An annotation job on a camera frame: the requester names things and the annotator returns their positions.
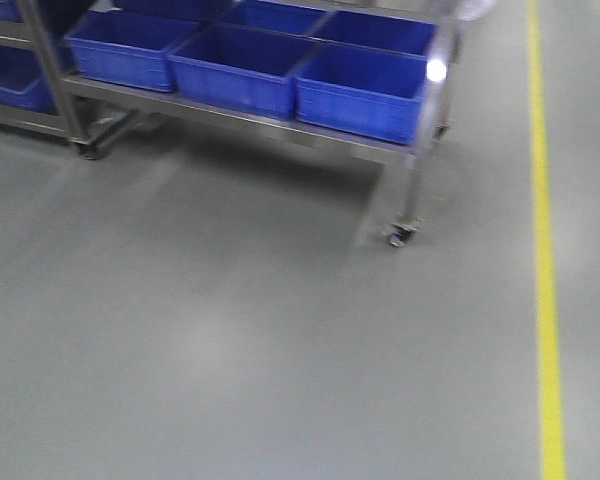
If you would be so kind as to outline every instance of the rack leg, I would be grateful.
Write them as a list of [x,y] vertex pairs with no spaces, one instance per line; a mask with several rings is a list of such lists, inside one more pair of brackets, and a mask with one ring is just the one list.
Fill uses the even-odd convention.
[[418,198],[422,187],[421,170],[412,170],[406,183],[406,197],[402,214],[391,225],[391,231],[387,237],[389,245],[395,248],[405,247],[413,236],[420,231],[420,225],[422,224],[422,219],[416,216]]
[[17,4],[24,22],[31,30],[35,42],[35,52],[70,141],[87,142],[88,134],[76,108],[75,98],[67,94],[60,84],[62,68],[51,40],[52,34],[48,31],[38,0],[17,0]]

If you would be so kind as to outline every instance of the metal frame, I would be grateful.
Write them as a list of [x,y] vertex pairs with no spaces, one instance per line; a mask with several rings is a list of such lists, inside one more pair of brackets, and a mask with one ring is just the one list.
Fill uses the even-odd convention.
[[[362,10],[369,13],[398,16],[415,20],[432,21],[438,25],[437,33],[428,54],[428,66],[443,67],[446,75],[433,78],[428,75],[426,98],[420,114],[418,134],[413,146],[400,146],[358,135],[316,127],[297,121],[278,121],[232,110],[192,102],[177,94],[162,94],[147,90],[123,87],[77,75],[64,75],[56,58],[51,37],[41,15],[38,0],[17,0],[24,23],[0,21],[0,45],[17,46],[34,50],[53,92],[58,116],[36,114],[0,106],[0,123],[30,130],[65,136],[79,153],[89,159],[97,156],[100,142],[110,144],[127,126],[139,118],[138,112],[159,113],[187,121],[210,124],[216,127],[249,130],[268,138],[335,150],[339,154],[359,157],[385,165],[398,165],[410,170],[405,185],[405,198],[398,206],[400,211],[393,224],[389,242],[404,246],[418,230],[416,216],[423,167],[431,157],[436,140],[444,133],[451,99],[450,77],[461,44],[461,22],[453,13],[458,0],[362,0],[355,5],[337,7],[328,0],[286,0],[291,3],[320,7]],[[420,2],[417,11],[405,11],[404,5]],[[94,132],[87,116],[78,108],[77,97],[104,101],[126,109],[120,121]]]
[[[85,0],[84,10],[95,2]],[[56,114],[44,114],[0,105],[0,124],[66,138],[80,153],[93,157],[92,151],[120,133],[123,127],[137,120],[135,111],[119,116],[105,127],[93,128],[88,108],[79,106],[77,99],[62,88],[64,76],[55,51],[52,35],[43,18],[38,0],[16,0],[22,22],[0,20],[0,45],[32,50],[38,57],[51,90]]]

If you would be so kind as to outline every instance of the rolling cart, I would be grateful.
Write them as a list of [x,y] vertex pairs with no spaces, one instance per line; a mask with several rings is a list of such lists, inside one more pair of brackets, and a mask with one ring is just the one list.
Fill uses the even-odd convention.
[[[448,128],[451,78],[461,44],[462,21],[454,16],[458,0],[364,0],[363,4],[338,4],[339,10],[363,11],[376,15],[427,21],[437,25],[427,54],[425,98],[418,119],[415,141],[399,145],[297,120],[277,120],[235,110],[210,106],[160,93],[83,78],[61,67],[51,40],[48,22],[41,14],[43,0],[15,0],[22,22],[0,20],[0,45],[31,49],[36,52],[56,105],[54,114],[20,110],[0,105],[0,123],[66,138],[86,159],[96,160],[102,148],[110,145],[143,114],[162,114],[186,121],[224,129],[250,131],[254,135],[283,142],[326,149],[337,155],[357,157],[410,171],[404,187],[404,204],[391,226],[388,242],[404,247],[418,231],[416,215],[422,167],[432,155],[435,144]],[[85,13],[92,1],[82,0]],[[300,6],[335,9],[325,0],[296,0]],[[95,105],[115,105],[117,116],[103,122],[94,116]]]

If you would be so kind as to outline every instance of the shelf bar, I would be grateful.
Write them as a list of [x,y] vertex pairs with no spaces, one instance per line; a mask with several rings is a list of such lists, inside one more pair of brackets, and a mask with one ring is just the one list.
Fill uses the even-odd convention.
[[0,124],[57,137],[66,136],[62,128],[62,121],[58,116],[7,107],[5,105],[0,105]]
[[4,20],[0,20],[0,45],[25,49],[34,48],[27,25]]
[[159,113],[318,149],[337,150],[341,154],[377,163],[404,164],[405,157],[413,156],[410,146],[396,145],[295,120],[281,121],[236,112],[186,100],[174,94],[124,87],[79,76],[65,77],[63,85],[74,95],[110,102],[128,109]]

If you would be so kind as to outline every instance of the blue crate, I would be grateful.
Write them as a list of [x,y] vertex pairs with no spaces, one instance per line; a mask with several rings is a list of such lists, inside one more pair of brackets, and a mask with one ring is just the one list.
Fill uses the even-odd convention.
[[295,67],[315,47],[297,37],[217,26],[170,57],[186,98],[257,115],[293,115]]
[[33,52],[0,47],[0,104],[43,113],[54,110],[51,92]]
[[338,11],[314,37],[399,53],[426,55],[435,31],[435,25],[430,23]]
[[232,0],[115,0],[127,12],[177,18],[193,22],[213,19],[231,5]]
[[[51,32],[64,33],[89,8],[92,0],[39,0]],[[15,0],[0,0],[0,20],[20,22]]]
[[167,56],[196,27],[135,13],[91,12],[66,38],[84,77],[171,92],[175,80]]
[[424,97],[426,59],[327,45],[297,79],[298,119],[409,144]]
[[20,12],[14,0],[0,0],[0,20],[20,21]]
[[280,3],[245,0],[220,17],[219,22],[294,35],[313,32],[324,10]]

